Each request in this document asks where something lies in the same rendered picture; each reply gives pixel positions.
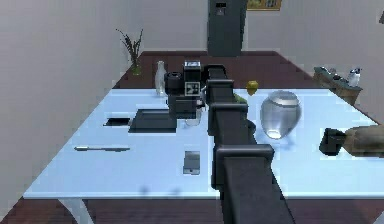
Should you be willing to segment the clear glass bottle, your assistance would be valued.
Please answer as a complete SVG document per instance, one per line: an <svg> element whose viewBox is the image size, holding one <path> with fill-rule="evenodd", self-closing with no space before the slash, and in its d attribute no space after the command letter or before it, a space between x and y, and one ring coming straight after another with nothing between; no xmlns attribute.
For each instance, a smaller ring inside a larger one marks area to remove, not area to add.
<svg viewBox="0 0 384 224"><path fill-rule="evenodd" d="M165 94L165 81L164 75L166 74L165 63L163 61L157 62L157 71L155 74L155 88L159 96Z"/></svg>

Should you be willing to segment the clear glass vase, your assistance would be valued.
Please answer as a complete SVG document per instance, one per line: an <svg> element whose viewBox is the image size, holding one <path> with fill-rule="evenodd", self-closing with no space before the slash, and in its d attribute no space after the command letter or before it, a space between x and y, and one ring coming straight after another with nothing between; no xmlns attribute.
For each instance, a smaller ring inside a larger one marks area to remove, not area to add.
<svg viewBox="0 0 384 224"><path fill-rule="evenodd" d="M300 101L293 92L274 91L261 104L262 129L271 139L284 138L296 127L301 113Z"/></svg>

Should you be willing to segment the white table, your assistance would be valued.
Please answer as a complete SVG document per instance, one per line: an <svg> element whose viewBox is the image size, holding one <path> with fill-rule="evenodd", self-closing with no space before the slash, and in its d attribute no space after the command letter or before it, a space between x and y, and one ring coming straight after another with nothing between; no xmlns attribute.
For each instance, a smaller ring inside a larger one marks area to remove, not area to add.
<svg viewBox="0 0 384 224"><path fill-rule="evenodd" d="M323 155L318 147L325 128L345 131L371 124L327 89L298 89L302 116L286 137L273 140L263 130L257 142L275 150L273 172L288 199L384 199L384 159L353 157L341 151ZM211 181L213 139L207 122L175 133L130 133L108 127L110 117L132 117L139 109L163 109L166 103L150 89L110 91L26 190L27 199L157 198L215 199ZM130 147L129 151L76 151L75 146ZM200 152L200 174L183 173L186 151Z"/></svg>

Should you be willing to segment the white spray bottle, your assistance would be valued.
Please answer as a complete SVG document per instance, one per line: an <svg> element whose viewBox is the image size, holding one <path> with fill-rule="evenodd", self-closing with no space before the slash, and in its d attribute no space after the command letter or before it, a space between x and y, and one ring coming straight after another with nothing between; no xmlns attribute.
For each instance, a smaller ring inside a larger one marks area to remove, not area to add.
<svg viewBox="0 0 384 224"><path fill-rule="evenodd" d="M348 75L348 85L356 87L359 84L361 76L361 68L352 69Z"/></svg>

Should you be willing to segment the brown side table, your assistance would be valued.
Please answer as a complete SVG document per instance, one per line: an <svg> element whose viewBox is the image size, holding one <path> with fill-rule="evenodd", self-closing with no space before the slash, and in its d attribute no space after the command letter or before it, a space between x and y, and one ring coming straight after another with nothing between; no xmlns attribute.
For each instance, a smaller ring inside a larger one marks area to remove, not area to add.
<svg viewBox="0 0 384 224"><path fill-rule="evenodd" d="M313 79L322 87L342 98L350 105L354 105L362 89L358 86L352 87L347 80L341 76L330 73L325 67L315 67Z"/></svg>

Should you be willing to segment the house plant in green pot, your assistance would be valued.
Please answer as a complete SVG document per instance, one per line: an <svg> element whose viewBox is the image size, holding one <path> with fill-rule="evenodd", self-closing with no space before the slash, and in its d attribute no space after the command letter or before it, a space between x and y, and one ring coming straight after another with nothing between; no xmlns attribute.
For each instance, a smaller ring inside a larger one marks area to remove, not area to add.
<svg viewBox="0 0 384 224"><path fill-rule="evenodd" d="M122 35L121 42L125 46L130 57L131 72L133 75L139 75L141 72L139 56L140 56L140 47L142 43L143 31L140 31L140 35L137 40L131 39L128 34L122 32L121 30L118 30L118 32Z"/></svg>

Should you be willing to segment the framed picture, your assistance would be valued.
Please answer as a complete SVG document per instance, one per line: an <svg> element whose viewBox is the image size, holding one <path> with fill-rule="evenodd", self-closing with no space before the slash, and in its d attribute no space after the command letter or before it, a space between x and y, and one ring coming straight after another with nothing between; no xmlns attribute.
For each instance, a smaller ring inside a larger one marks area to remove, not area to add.
<svg viewBox="0 0 384 224"><path fill-rule="evenodd" d="M279 11L282 0L247 0L248 11Z"/></svg>

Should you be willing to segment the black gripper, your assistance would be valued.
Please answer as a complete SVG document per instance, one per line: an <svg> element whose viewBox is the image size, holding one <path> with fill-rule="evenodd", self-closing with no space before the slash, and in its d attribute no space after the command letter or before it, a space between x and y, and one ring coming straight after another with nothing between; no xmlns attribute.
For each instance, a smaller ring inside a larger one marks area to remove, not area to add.
<svg viewBox="0 0 384 224"><path fill-rule="evenodd" d="M196 119L204 107L201 99L201 76L191 72L168 72L164 75L169 113L176 119Z"/></svg>

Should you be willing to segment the small clear glass cup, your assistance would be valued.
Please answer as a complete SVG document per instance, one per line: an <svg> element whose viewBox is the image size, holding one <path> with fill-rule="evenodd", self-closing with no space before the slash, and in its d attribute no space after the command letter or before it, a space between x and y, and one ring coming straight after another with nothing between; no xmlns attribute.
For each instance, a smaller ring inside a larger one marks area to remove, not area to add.
<svg viewBox="0 0 384 224"><path fill-rule="evenodd" d="M200 124L201 116L202 116L202 111L201 110L197 110L196 111L196 117L193 118L193 119L186 119L185 120L185 124L188 125L188 126L197 126L197 125Z"/></svg>

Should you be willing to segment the grey phone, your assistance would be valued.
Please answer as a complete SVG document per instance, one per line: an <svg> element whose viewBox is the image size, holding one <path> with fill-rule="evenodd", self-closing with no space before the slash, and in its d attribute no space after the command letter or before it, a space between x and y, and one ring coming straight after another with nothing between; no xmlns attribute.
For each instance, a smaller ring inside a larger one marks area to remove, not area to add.
<svg viewBox="0 0 384 224"><path fill-rule="evenodd" d="M184 155L183 173L185 175L200 174L200 152L186 151Z"/></svg>

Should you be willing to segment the dark grey fridge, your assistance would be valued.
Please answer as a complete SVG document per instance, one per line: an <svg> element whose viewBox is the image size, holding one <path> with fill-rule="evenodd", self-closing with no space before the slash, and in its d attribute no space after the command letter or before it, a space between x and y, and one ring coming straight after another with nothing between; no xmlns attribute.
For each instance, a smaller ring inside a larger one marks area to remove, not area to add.
<svg viewBox="0 0 384 224"><path fill-rule="evenodd" d="M209 0L207 52L213 57L241 54L248 0Z"/></svg>

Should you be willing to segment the yellow green apple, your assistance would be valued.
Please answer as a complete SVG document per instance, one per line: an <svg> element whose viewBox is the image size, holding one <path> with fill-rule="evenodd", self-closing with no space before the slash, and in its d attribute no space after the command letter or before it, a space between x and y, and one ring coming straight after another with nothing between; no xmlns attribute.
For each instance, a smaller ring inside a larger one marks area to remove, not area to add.
<svg viewBox="0 0 384 224"><path fill-rule="evenodd" d="M259 88L259 83L257 81L253 80L253 81L247 82L246 90L250 96L254 95L258 90L258 88Z"/></svg>

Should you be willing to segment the grey pen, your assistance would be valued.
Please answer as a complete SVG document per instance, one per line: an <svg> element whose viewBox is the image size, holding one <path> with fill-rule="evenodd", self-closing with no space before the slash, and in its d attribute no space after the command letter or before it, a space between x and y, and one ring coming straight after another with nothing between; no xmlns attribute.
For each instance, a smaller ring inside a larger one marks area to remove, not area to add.
<svg viewBox="0 0 384 224"><path fill-rule="evenodd" d="M90 147L90 146L75 146L76 151L106 151L106 152L124 152L129 151L130 147Z"/></svg>

